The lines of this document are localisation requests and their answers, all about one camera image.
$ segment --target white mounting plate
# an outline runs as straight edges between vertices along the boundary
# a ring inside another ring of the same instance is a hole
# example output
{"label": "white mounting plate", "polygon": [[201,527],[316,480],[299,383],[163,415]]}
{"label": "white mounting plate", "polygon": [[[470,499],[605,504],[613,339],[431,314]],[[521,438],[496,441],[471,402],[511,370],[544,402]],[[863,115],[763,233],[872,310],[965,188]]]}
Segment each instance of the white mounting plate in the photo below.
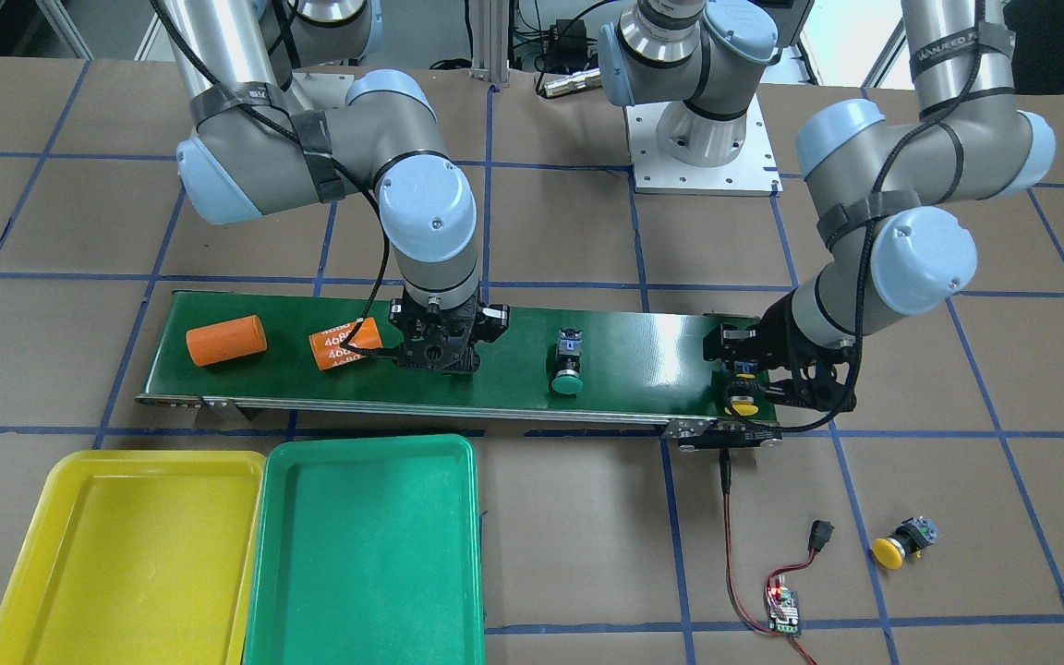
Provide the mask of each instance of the white mounting plate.
{"label": "white mounting plate", "polygon": [[350,73],[295,72],[295,83],[301,84],[316,109],[342,109],[354,80]]}
{"label": "white mounting plate", "polygon": [[755,96],[746,111],[748,130],[738,159],[722,167],[694,167],[660,148],[654,126],[667,101],[628,106],[627,138],[634,168],[634,190],[645,194],[709,194],[714,197],[769,197],[781,193],[782,178],[774,162],[769,134]]}

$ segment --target light blue joint cap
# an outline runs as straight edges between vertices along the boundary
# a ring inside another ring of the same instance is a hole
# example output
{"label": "light blue joint cap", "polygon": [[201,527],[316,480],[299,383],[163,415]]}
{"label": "light blue joint cap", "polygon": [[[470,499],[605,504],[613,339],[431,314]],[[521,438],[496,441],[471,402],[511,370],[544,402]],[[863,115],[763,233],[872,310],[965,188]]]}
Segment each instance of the light blue joint cap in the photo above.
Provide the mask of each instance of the light blue joint cap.
{"label": "light blue joint cap", "polygon": [[351,84],[351,87],[347,89],[347,104],[351,104],[352,101],[355,101],[355,98],[368,93],[400,93],[420,101],[430,110],[430,113],[434,113],[434,109],[430,105],[430,100],[426,98],[426,93],[417,85],[417,81],[414,81],[413,77],[405,72],[398,72],[396,70],[372,70],[367,72],[355,80]]}
{"label": "light blue joint cap", "polygon": [[766,10],[746,0],[709,0],[704,24],[713,38],[743,59],[769,64],[778,53],[778,26]]}
{"label": "light blue joint cap", "polygon": [[397,251],[422,263],[459,254],[476,228],[476,205],[462,169],[438,155],[413,155],[376,186],[381,223]]}
{"label": "light blue joint cap", "polygon": [[940,207],[895,214],[872,245],[872,283],[893,311],[925,314],[967,285],[979,263],[976,240]]}
{"label": "light blue joint cap", "polygon": [[381,40],[384,38],[384,13],[381,12],[381,0],[368,0],[367,11],[371,12],[370,20],[372,22],[367,27],[367,44],[364,46],[364,52],[360,54],[361,59],[379,49]]}
{"label": "light blue joint cap", "polygon": [[799,154],[803,180],[836,148],[883,119],[885,116],[881,114],[881,109],[868,100],[839,101],[811,116],[808,124],[802,126],[798,136],[795,136],[795,151]]}
{"label": "light blue joint cap", "polygon": [[598,68],[602,71],[602,89],[606,100],[615,106],[633,106],[634,94],[630,92],[627,76],[627,56],[615,32],[618,27],[604,24],[598,33]]}
{"label": "light blue joint cap", "polygon": [[1030,186],[1037,185],[1040,179],[1046,177],[1048,167],[1053,165],[1053,157],[1057,155],[1057,137],[1053,136],[1053,130],[1046,122],[1046,118],[1029,111],[1017,111],[1017,113],[1029,119],[1029,126],[1033,128],[1033,144],[1029,149],[1026,165],[1020,167],[1020,172],[1012,184],[1005,186],[996,197],[1008,197],[1009,194],[1023,193]]}
{"label": "light blue joint cap", "polygon": [[193,134],[179,144],[174,159],[179,161],[179,177],[192,205],[207,223],[231,223],[262,216],[262,211],[256,210],[198,135]]}

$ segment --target yellow tray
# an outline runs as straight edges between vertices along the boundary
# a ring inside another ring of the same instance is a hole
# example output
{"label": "yellow tray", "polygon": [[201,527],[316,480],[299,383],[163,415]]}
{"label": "yellow tray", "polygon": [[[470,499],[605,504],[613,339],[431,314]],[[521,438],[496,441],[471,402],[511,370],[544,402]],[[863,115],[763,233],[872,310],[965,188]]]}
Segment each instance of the yellow tray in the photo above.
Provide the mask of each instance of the yellow tray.
{"label": "yellow tray", "polygon": [[0,664],[239,665],[263,468],[254,451],[61,460],[0,606]]}

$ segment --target red wire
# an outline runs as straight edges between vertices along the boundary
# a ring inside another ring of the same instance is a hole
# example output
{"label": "red wire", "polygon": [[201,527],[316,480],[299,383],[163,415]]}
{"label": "red wire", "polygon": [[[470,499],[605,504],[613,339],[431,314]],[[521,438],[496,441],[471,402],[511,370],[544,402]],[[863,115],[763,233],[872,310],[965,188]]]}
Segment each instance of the red wire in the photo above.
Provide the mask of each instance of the red wire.
{"label": "red wire", "polygon": [[[733,546],[732,546],[731,533],[733,533],[733,529],[730,519],[730,495],[726,494],[725,496],[725,585],[728,586],[728,589],[730,589],[730,602],[733,605],[733,611],[738,614],[738,618],[742,619],[742,622],[745,624],[747,628],[750,628],[751,631],[763,633],[764,635],[769,635],[769,636],[784,636],[784,634],[778,631],[769,630],[769,627],[765,627],[765,625],[761,624],[755,618],[753,618],[752,615],[750,614],[750,611],[746,610],[746,605],[745,603],[742,602],[742,598],[738,598],[738,589],[736,589],[736,585],[733,583]],[[776,569],[774,572],[769,573],[768,578],[766,578],[767,588],[769,586],[769,581],[774,580],[774,578],[777,578],[782,572],[801,570],[803,568],[807,568],[808,565],[811,565],[812,561],[815,561],[814,550],[808,552],[808,559],[803,561],[802,564],[784,565],[784,567]],[[815,662],[815,658],[811,658],[811,653],[808,653],[808,649],[802,648],[802,644],[799,643],[799,641],[795,638],[794,635],[785,635],[785,636],[791,647],[794,648],[795,651],[799,653],[803,662],[805,662],[808,665],[818,665]]]}

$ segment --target orange cylinder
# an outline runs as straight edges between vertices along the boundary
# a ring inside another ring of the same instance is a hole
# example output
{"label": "orange cylinder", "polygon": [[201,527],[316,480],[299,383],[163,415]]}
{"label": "orange cylinder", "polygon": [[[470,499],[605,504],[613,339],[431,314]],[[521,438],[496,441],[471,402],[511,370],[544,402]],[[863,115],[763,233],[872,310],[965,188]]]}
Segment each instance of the orange cylinder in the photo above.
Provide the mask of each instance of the orange cylinder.
{"label": "orange cylinder", "polygon": [[186,352],[199,367],[261,353],[267,348],[265,328],[255,314],[186,332]]}
{"label": "orange cylinder", "polygon": [[[362,354],[349,352],[349,350],[339,346],[346,339],[347,335],[349,335],[352,328],[355,328],[354,320],[351,323],[344,323],[338,328],[316,332],[310,336],[314,363],[318,365],[319,369],[331,369],[331,367],[347,365],[349,362],[355,362],[364,358]],[[364,325],[360,327],[360,331],[351,338],[351,346],[359,349],[379,349],[384,346],[380,329],[376,328],[375,318],[367,317],[364,319]]]}

